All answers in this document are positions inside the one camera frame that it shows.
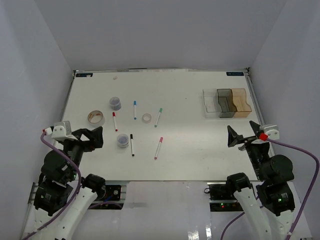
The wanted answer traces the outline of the large tape roll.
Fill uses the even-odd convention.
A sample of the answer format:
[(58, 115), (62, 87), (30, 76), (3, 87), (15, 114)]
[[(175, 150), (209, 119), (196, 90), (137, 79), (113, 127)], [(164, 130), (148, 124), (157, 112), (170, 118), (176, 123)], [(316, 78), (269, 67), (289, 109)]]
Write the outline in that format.
[(92, 127), (101, 127), (105, 123), (105, 117), (100, 110), (93, 110), (88, 114), (87, 121)]

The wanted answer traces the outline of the black marker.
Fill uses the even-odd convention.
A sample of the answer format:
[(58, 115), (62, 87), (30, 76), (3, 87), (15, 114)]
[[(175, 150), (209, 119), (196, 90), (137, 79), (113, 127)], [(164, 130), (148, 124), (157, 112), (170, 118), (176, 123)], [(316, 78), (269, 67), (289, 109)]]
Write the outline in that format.
[(134, 137), (133, 134), (130, 134), (130, 150), (131, 150), (131, 156), (135, 156), (135, 150), (134, 150)]

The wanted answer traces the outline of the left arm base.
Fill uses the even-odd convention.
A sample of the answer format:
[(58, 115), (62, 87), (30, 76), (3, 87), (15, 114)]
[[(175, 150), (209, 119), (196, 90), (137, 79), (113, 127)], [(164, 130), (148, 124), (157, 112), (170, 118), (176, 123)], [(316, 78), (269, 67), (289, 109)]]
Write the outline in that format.
[(121, 210), (124, 203), (121, 198), (121, 185), (105, 185), (102, 193), (89, 206), (89, 210)]

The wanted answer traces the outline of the pink marker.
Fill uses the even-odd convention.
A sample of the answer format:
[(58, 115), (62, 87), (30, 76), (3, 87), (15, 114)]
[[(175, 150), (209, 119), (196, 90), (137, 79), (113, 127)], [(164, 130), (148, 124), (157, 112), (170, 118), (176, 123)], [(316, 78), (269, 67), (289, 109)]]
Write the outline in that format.
[(159, 142), (158, 142), (158, 145), (157, 145), (157, 149), (156, 149), (156, 152), (155, 152), (155, 155), (154, 155), (154, 160), (158, 159), (159, 152), (160, 152), (160, 149), (161, 149), (161, 146), (162, 146), (162, 143), (163, 143), (163, 139), (164, 138), (162, 136), (159, 139)]

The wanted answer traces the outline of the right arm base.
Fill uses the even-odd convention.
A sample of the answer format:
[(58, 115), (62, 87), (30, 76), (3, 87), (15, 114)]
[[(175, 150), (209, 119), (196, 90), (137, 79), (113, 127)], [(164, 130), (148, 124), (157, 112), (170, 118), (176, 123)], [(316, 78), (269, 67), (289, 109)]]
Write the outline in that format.
[(239, 201), (229, 192), (225, 184), (209, 184), (203, 192), (209, 196), (209, 208), (214, 212), (242, 212)]

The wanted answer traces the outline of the green marker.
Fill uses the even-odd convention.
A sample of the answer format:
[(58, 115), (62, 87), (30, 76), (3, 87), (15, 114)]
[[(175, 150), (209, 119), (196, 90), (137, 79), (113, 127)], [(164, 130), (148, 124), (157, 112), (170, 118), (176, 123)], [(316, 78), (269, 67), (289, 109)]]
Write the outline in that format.
[(159, 119), (160, 119), (160, 116), (162, 114), (162, 111), (163, 111), (163, 108), (160, 108), (159, 109), (159, 112), (158, 112), (158, 115), (157, 115), (157, 118), (156, 118), (156, 121), (155, 121), (155, 124), (154, 124), (154, 127), (157, 128), (158, 126), (158, 123), (159, 123)]

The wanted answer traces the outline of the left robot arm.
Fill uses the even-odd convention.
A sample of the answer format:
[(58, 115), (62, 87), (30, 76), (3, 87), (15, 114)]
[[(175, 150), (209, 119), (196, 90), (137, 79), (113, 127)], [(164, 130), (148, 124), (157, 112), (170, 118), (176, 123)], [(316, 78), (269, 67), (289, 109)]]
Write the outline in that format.
[(71, 131), (68, 121), (42, 131), (40, 140), (51, 150), (46, 154), (35, 192), (34, 230), (26, 240), (70, 240), (95, 201), (106, 193), (106, 180), (83, 177), (79, 166), (84, 153), (103, 147), (103, 127)]

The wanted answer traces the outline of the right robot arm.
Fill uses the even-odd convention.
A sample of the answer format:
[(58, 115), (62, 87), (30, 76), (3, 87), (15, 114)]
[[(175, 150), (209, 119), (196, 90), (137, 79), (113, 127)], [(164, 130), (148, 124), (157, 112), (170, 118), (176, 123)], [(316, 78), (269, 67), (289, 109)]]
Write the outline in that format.
[(291, 232), (295, 200), (288, 185), (294, 179), (292, 161), (281, 154), (270, 156), (270, 140), (279, 140), (277, 125), (249, 122), (254, 135), (244, 137), (227, 126), (229, 148), (246, 151), (260, 185), (256, 191), (243, 172), (226, 179), (226, 195), (237, 200), (259, 240), (284, 240)]

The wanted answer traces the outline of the paper clip jar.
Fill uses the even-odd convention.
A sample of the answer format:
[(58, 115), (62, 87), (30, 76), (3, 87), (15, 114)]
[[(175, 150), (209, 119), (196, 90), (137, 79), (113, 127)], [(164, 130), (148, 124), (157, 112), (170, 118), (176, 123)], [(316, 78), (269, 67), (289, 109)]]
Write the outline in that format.
[(127, 148), (129, 145), (130, 137), (127, 134), (119, 134), (117, 136), (117, 146), (119, 148)]
[(112, 97), (109, 100), (109, 106), (112, 110), (114, 111), (118, 111), (121, 109), (122, 105), (121, 105), (121, 101), (118, 97)]

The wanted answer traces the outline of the red marker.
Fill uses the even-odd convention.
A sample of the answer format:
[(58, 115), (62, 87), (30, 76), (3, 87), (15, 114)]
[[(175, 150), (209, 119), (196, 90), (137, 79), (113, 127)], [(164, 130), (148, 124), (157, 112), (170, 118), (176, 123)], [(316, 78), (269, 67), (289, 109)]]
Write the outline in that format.
[(112, 112), (112, 118), (113, 118), (113, 123), (114, 123), (114, 130), (117, 132), (118, 126), (117, 126), (116, 113), (114, 111)]

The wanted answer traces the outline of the small clear tape roll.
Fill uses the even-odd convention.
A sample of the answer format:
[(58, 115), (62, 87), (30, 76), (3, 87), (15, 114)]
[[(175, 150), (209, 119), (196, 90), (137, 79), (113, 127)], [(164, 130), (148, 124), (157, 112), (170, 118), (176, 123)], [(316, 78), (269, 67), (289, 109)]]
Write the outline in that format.
[(149, 113), (145, 113), (143, 116), (142, 116), (142, 122), (145, 123), (145, 124), (148, 124), (152, 121), (152, 116), (151, 114)]

